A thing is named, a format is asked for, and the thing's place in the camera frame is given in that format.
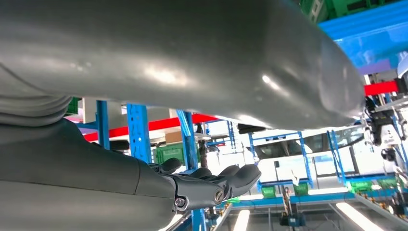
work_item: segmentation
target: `gray plastic cover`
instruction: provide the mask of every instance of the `gray plastic cover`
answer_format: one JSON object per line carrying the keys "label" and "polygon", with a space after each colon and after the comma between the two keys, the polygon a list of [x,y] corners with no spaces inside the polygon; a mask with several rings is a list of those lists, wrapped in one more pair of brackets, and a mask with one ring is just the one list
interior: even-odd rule
{"label": "gray plastic cover", "polygon": [[362,110],[356,69],[290,1],[0,3],[0,114],[48,97],[26,119],[61,117],[64,95],[92,96],[304,129]]}

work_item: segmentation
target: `fluorescent light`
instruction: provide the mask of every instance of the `fluorescent light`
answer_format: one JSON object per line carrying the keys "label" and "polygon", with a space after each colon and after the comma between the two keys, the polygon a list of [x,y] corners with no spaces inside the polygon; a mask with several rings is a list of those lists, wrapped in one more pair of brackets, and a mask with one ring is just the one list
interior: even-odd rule
{"label": "fluorescent light", "polygon": [[309,195],[321,195],[321,194],[330,194],[330,193],[346,193],[348,188],[328,188],[328,189],[311,189],[309,190]]}
{"label": "fluorescent light", "polygon": [[390,206],[388,206],[388,211],[391,213],[391,214],[394,214],[394,208],[390,205]]}
{"label": "fluorescent light", "polygon": [[164,228],[159,229],[158,231],[166,231],[168,228],[170,228],[172,225],[174,225],[177,221],[179,221],[183,217],[182,214],[176,214],[174,215],[173,219],[171,219],[171,222]]}
{"label": "fluorescent light", "polygon": [[259,200],[259,199],[263,199],[263,198],[264,198],[264,196],[262,194],[244,195],[244,196],[238,197],[238,199],[240,201]]}
{"label": "fluorescent light", "polygon": [[346,202],[337,203],[336,206],[364,231],[384,231]]}
{"label": "fluorescent light", "polygon": [[378,185],[378,184],[374,184],[374,185],[371,185],[371,189],[372,189],[372,190],[380,190],[380,189],[381,189],[381,186]]}
{"label": "fluorescent light", "polygon": [[249,220],[249,210],[241,210],[238,214],[237,222],[234,226],[234,231],[246,231],[246,226]]}

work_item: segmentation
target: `green plastic crate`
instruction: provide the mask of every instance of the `green plastic crate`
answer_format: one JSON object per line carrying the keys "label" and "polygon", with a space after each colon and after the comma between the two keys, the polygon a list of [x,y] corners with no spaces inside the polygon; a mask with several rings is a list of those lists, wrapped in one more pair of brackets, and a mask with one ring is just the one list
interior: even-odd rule
{"label": "green plastic crate", "polygon": [[[198,153],[197,150],[196,150],[196,153],[197,153],[197,158],[198,158],[198,163],[199,163],[200,154]],[[157,164],[162,164],[163,162],[165,162],[166,160],[170,158],[177,158],[181,161],[183,165],[185,165],[182,143],[158,147],[155,150],[153,150],[153,157],[154,157],[154,162]]]}
{"label": "green plastic crate", "polygon": [[383,180],[377,180],[378,185],[381,186],[383,189],[390,189],[390,188],[396,188],[396,179],[383,179]]}
{"label": "green plastic crate", "polygon": [[241,202],[239,197],[234,197],[234,198],[231,198],[231,199],[227,200],[227,203],[231,203],[231,204],[236,204],[236,203],[239,203],[239,202]]}
{"label": "green plastic crate", "polygon": [[369,10],[398,0],[325,0],[329,19]]}
{"label": "green plastic crate", "polygon": [[68,110],[66,111],[65,116],[78,115],[78,101],[79,98],[72,98],[71,102],[68,105]]}
{"label": "green plastic crate", "polygon": [[301,0],[300,7],[312,22],[319,23],[396,1],[399,0]]}
{"label": "green plastic crate", "polygon": [[275,198],[276,197],[275,186],[262,186],[261,192],[264,198]]}
{"label": "green plastic crate", "polygon": [[362,192],[371,192],[373,183],[372,181],[355,181],[347,182],[347,187],[352,193],[362,193]]}
{"label": "green plastic crate", "polygon": [[307,196],[309,195],[309,186],[307,183],[299,183],[298,186],[293,185],[294,194],[296,196]]}

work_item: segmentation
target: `blue metal beam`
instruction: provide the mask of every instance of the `blue metal beam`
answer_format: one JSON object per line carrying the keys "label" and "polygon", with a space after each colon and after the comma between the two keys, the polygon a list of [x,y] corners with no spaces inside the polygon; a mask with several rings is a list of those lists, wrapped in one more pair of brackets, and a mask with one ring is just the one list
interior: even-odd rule
{"label": "blue metal beam", "polygon": [[[180,120],[181,138],[183,140],[184,161],[187,170],[198,169],[198,157],[196,144],[194,140],[194,127],[192,115],[190,112],[177,110],[177,116]],[[205,216],[203,209],[196,209],[191,212],[192,230],[206,231]]]}
{"label": "blue metal beam", "polygon": [[260,138],[253,138],[253,140],[254,141],[257,141],[257,140],[272,140],[272,139],[274,139],[274,138],[284,138],[284,137],[286,137],[286,136],[289,136],[289,135],[296,135],[296,134],[299,134],[298,132],[293,132],[293,133],[286,133],[286,134],[281,134],[281,135],[276,135],[276,136],[267,136],[267,137],[260,137]]}
{"label": "blue metal beam", "polygon": [[333,19],[319,26],[361,74],[396,69],[408,48],[408,0]]}
{"label": "blue metal beam", "polygon": [[152,162],[147,108],[144,105],[127,104],[130,155],[146,163]]}
{"label": "blue metal beam", "polygon": [[[309,183],[309,179],[299,179],[299,183]],[[261,186],[275,186],[275,185],[292,185],[292,180],[278,180],[260,183]]]}
{"label": "blue metal beam", "polygon": [[192,115],[190,112],[177,110],[178,119],[181,124],[181,133],[183,140],[184,162],[187,170],[198,168],[198,158],[196,144],[194,140],[194,127],[192,124]]}
{"label": "blue metal beam", "polygon": [[339,145],[337,143],[336,133],[334,132],[334,130],[332,130],[331,134],[329,131],[327,131],[327,137],[328,137],[331,154],[333,155],[333,159],[334,159],[334,167],[336,169],[337,179],[339,180],[339,182],[345,185],[346,184],[345,173],[344,173],[344,169],[342,165],[342,160],[340,158]]}
{"label": "blue metal beam", "polygon": [[[384,197],[391,196],[394,194],[395,190],[381,190],[368,192],[367,196],[370,197]],[[291,196],[291,203],[332,203],[333,201],[344,201],[344,200],[353,200],[355,195],[350,192],[345,193],[333,193],[333,194],[323,194],[323,195],[308,195],[308,196]],[[225,202],[218,206],[218,208],[223,208]],[[233,203],[233,209],[242,208],[242,207],[260,207],[260,206],[277,206],[283,205],[282,197],[268,198],[268,199],[259,199],[259,200],[248,200],[240,201],[238,203]]]}
{"label": "blue metal beam", "polygon": [[96,124],[99,145],[109,150],[108,104],[106,101],[96,101]]}
{"label": "blue metal beam", "polygon": [[305,162],[305,168],[306,168],[306,175],[307,175],[308,183],[309,183],[310,187],[313,188],[313,179],[312,179],[312,175],[310,174],[309,159],[307,157],[307,153],[306,153],[306,150],[305,150],[305,140],[303,139],[301,131],[299,131],[298,134],[299,134],[299,140],[300,140],[300,147],[302,149],[303,160]]}

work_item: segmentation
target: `robotic hand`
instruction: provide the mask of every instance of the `robotic hand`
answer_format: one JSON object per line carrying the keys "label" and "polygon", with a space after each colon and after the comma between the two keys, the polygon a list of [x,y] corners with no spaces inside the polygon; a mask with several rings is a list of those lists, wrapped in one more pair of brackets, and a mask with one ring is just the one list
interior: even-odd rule
{"label": "robotic hand", "polygon": [[229,166],[218,176],[207,168],[199,168],[191,174],[171,175],[181,166],[176,158],[161,165],[149,164],[156,172],[172,183],[176,189],[177,211],[186,211],[219,205],[222,201],[248,192],[261,176],[256,165]]}

